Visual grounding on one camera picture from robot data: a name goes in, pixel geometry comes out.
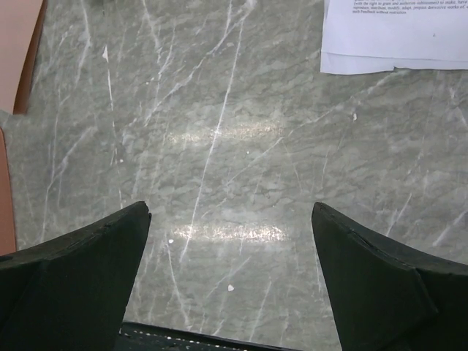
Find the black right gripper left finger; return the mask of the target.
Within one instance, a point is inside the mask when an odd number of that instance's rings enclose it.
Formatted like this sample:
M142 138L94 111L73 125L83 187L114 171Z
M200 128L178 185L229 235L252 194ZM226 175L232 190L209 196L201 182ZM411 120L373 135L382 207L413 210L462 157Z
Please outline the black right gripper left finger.
M150 223L139 201L1 256L1 349L112 350Z

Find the white printed paper sheet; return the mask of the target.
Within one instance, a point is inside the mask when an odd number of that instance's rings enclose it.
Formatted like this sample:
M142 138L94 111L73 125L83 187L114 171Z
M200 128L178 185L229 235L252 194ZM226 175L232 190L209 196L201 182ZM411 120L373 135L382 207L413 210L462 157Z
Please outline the white printed paper sheet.
M326 1L320 70L467 69L466 1Z

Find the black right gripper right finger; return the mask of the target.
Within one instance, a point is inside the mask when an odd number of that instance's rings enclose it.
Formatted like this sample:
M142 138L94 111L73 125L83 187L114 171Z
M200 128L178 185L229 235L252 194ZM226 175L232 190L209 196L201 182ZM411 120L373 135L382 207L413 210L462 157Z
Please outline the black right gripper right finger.
M466 350L467 266L379 234L324 203L312 229L343 350Z

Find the pink brown file folder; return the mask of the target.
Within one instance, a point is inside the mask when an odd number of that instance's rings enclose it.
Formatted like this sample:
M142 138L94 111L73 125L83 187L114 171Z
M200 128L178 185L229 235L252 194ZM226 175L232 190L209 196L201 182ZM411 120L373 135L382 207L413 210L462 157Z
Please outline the pink brown file folder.
M47 2L1 2L1 110L27 111L34 63L42 33Z

